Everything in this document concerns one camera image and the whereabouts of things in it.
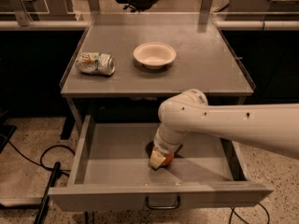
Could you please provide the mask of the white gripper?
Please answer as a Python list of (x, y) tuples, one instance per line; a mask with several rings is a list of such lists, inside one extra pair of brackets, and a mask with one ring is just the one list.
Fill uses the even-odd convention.
[(187, 132), (175, 131), (161, 124), (154, 136), (154, 146), (157, 149), (151, 151), (149, 166), (155, 170), (166, 166), (168, 154), (175, 153)]

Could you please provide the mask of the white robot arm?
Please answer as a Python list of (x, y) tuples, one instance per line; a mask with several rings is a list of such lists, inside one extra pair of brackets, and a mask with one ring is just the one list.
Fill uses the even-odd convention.
[(161, 122), (153, 139), (149, 165), (167, 165), (188, 133), (223, 139), (299, 159), (299, 104), (210, 105), (197, 89), (160, 104)]

